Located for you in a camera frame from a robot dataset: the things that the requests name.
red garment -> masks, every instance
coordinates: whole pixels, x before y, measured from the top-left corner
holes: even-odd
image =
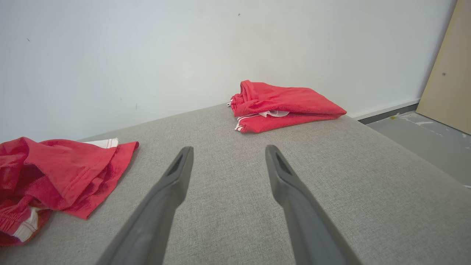
[[[0,144],[0,246],[25,244],[52,210],[87,219],[114,190],[138,146],[105,149],[26,137]]]
[[[240,132],[261,133],[312,121],[333,120],[347,112],[310,88],[278,87],[266,83],[240,83],[240,94],[230,106]],[[261,116],[266,111],[288,111],[283,117]]]

gray fabric surface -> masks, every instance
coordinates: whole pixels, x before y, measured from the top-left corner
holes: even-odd
[[[234,131],[224,105],[86,140],[139,141],[117,188],[87,221],[55,213],[1,264],[93,264],[178,151],[195,148],[165,264],[294,264],[264,150],[277,145],[365,264],[470,264],[471,191],[349,118],[260,134]]]

white trim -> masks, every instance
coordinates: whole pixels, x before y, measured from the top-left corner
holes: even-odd
[[[20,239],[21,242],[25,242],[26,240],[28,240],[32,236],[32,234],[38,230],[39,208],[30,207],[30,211],[30,217],[27,220],[23,221],[20,227],[18,227],[18,229],[12,235]]]
[[[281,110],[269,110],[265,112],[260,112],[259,114],[264,116],[265,118],[267,115],[273,116],[273,117],[284,117],[288,115],[290,112],[289,111],[281,111]]]
[[[352,117],[356,120],[361,120],[361,119],[373,117],[375,115],[383,114],[385,112],[392,111],[392,110],[395,110],[395,109],[398,109],[398,108],[403,108],[403,107],[407,107],[407,106],[410,106],[410,105],[413,105],[413,104],[417,104],[417,103],[419,103],[419,101],[420,101],[420,98],[416,98],[416,99],[413,99],[413,100],[398,101],[398,102],[395,102],[395,103],[383,105],[381,107],[373,108],[373,109],[370,109],[370,110],[367,110],[367,111],[348,114],[348,116],[350,116],[350,117]]]
[[[84,142],[84,143],[89,143],[96,145],[101,148],[112,148],[112,147],[117,147],[118,146],[118,138],[113,138],[113,139],[108,139],[108,140],[99,140],[99,141],[91,141],[91,142]]]

white stripe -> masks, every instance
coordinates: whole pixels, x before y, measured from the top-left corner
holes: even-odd
[[[255,114],[248,114],[248,115],[244,115],[244,116],[240,116],[237,118],[238,121],[242,120],[242,119],[245,119],[245,118],[249,118],[249,117],[253,117],[253,116],[257,116],[258,114],[255,113]]]
[[[255,116],[258,116],[258,114],[249,114],[249,115],[245,115],[245,116],[240,116],[237,118],[237,125],[235,126],[235,129],[236,131],[241,131],[243,126],[240,125],[240,121],[242,121],[243,119],[246,119],[246,118],[252,118],[252,117],[255,117]]]

baseboard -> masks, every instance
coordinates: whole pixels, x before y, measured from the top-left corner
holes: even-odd
[[[391,104],[388,104],[388,105],[383,105],[381,107],[373,108],[373,109],[370,109],[370,110],[367,110],[367,111],[357,112],[357,113],[347,114],[347,115],[354,118],[354,119],[356,119],[356,120],[361,120],[361,119],[369,118],[369,117],[372,117],[372,116],[375,116],[375,115],[378,115],[378,114],[382,114],[382,113],[385,113],[385,112],[388,112],[388,111],[392,111],[392,110],[395,110],[395,109],[398,109],[398,108],[403,108],[403,107],[407,107],[407,106],[410,106],[410,105],[413,105],[413,104],[417,104],[417,103],[419,103],[419,101],[420,101],[420,98],[416,98],[416,99],[413,99],[413,100],[404,100],[404,101],[391,103]]]

